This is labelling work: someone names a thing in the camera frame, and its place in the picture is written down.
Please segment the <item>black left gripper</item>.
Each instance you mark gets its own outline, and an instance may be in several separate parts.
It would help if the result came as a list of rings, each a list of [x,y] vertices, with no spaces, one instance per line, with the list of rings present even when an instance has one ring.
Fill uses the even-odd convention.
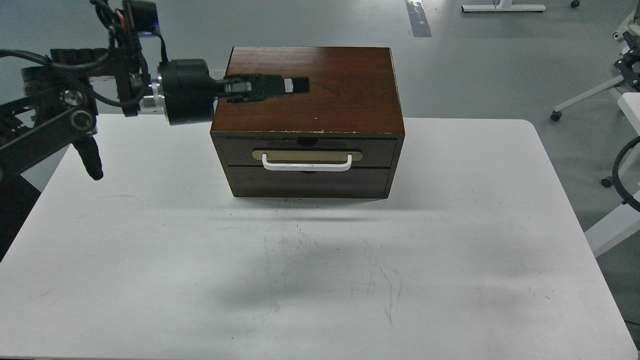
[[[257,103],[287,94],[311,91],[308,77],[281,75],[231,75],[222,81],[210,76],[203,59],[174,59],[158,64],[164,112],[169,125],[209,123],[214,119],[214,102],[225,91],[232,93],[227,104]]]

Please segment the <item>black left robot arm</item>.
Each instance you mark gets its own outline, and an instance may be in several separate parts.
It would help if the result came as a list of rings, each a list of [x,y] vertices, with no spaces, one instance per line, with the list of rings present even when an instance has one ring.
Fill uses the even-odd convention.
[[[232,74],[213,79],[203,59],[169,60],[160,42],[157,76],[150,74],[140,37],[162,38],[156,3],[106,0],[91,4],[108,34],[105,48],[53,48],[50,55],[3,48],[1,57],[23,59],[23,97],[1,105],[1,254],[6,255],[39,192],[23,173],[68,145],[87,174],[104,173],[94,138],[101,102],[126,117],[162,112],[170,125],[210,122],[215,101],[245,104],[310,91],[307,77]]]

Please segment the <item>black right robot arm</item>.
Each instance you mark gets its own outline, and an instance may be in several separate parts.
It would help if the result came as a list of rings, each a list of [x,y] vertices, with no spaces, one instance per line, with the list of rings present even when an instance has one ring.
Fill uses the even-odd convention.
[[[640,73],[634,70],[634,65],[639,64],[640,61],[639,36],[627,30],[622,33],[622,37],[626,41],[629,50],[614,63],[614,66],[624,79],[624,82],[634,91],[639,92]]]

